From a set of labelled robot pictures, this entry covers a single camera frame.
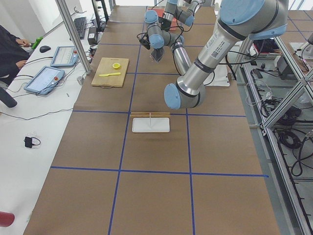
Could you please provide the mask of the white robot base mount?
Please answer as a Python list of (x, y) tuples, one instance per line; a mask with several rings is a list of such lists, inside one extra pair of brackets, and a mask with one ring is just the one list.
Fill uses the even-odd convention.
[(229, 87), (227, 65), (217, 65), (216, 69), (205, 79), (205, 86)]

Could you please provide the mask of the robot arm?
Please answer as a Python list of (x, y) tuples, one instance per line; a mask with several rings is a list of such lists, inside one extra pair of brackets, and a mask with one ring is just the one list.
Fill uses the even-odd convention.
[(172, 21), (176, 19), (178, 22), (192, 27), (195, 13), (204, 2), (202, 0), (188, 0), (187, 3), (189, 4), (187, 10), (183, 10), (178, 7), (177, 0), (168, 0), (161, 17), (153, 9), (146, 11), (144, 16), (146, 32), (138, 38), (142, 46), (152, 50), (151, 58), (157, 63), (164, 56), (164, 47), (169, 47), (179, 75), (184, 75), (188, 71), (191, 61), (184, 47), (184, 37), (182, 35), (184, 28), (176, 25), (176, 28), (180, 29), (180, 33), (172, 33), (170, 31), (174, 28)]
[(201, 105), (204, 81), (237, 42), (269, 39), (286, 32), (288, 6), (287, 0), (222, 1), (211, 38), (187, 72), (165, 87), (166, 105), (171, 109)]

